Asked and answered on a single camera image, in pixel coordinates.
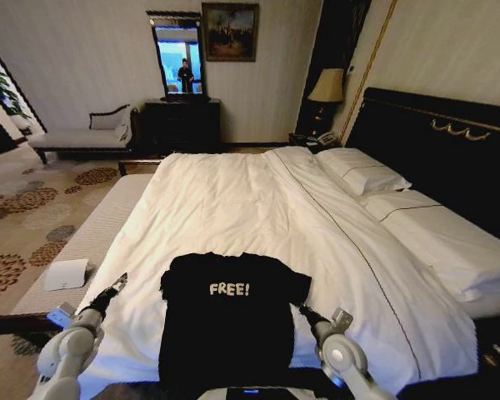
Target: white duvet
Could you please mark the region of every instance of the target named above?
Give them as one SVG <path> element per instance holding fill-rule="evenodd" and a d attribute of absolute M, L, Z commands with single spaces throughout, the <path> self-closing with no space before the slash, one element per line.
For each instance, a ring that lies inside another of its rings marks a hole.
<path fill-rule="evenodd" d="M 310 275 L 308 304 L 327 317 L 337 306 L 354 316 L 347 335 L 390 392 L 477 370 L 472 320 L 307 149 L 173 154 L 157 169 L 80 305 L 128 273 L 107 310 L 98 354 L 79 379 L 82 398 L 110 383 L 158 380 L 167 310 L 159 278 L 176 256 L 207 252 L 266 255 Z M 309 326 L 297 312 L 294 317 L 292 366 L 317 367 Z M 192 378 L 208 360 L 190 365 Z"/>

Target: lamp shade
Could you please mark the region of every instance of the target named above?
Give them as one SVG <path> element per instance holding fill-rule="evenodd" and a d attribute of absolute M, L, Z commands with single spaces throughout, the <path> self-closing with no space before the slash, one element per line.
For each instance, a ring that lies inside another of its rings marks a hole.
<path fill-rule="evenodd" d="M 314 102 L 341 102 L 343 100 L 343 70 L 341 68 L 323 69 L 315 88 L 307 98 Z"/>

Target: floor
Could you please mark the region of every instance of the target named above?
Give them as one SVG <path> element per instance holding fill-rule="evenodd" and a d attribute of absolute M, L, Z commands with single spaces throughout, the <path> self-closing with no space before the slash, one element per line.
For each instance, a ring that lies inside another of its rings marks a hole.
<path fill-rule="evenodd" d="M 230 153 L 270 148 L 235 147 Z M 48 161 L 43 166 L 27 145 L 0 155 L 0 314 L 14 308 L 120 177 L 116 160 L 61 160 L 51 154 Z M 20 337 L 0 336 L 0 399 L 31 394 L 38 351 Z M 100 398 L 135 398 L 131 390 L 116 387 Z"/>

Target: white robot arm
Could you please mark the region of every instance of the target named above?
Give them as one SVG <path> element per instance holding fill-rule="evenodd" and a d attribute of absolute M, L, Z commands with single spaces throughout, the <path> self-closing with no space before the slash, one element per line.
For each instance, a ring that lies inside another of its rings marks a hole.
<path fill-rule="evenodd" d="M 368 376 L 367 356 L 357 343 L 344 336 L 352 315 L 339 307 L 329 322 L 305 304 L 300 306 L 300 313 L 311 326 L 322 370 L 332 382 L 342 379 L 356 400 L 396 400 Z"/>
<path fill-rule="evenodd" d="M 100 328 L 106 309 L 128 282 L 124 273 L 111 287 L 85 307 L 65 330 L 44 346 L 37 360 L 40 373 L 29 400 L 77 400 L 80 395 L 78 376 L 96 356 L 103 339 Z"/>

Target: mirror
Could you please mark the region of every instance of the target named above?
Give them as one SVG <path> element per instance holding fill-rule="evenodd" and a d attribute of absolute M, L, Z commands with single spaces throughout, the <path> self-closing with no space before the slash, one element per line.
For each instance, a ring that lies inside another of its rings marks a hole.
<path fill-rule="evenodd" d="M 205 95 L 200 14 L 147 12 L 167 98 Z"/>

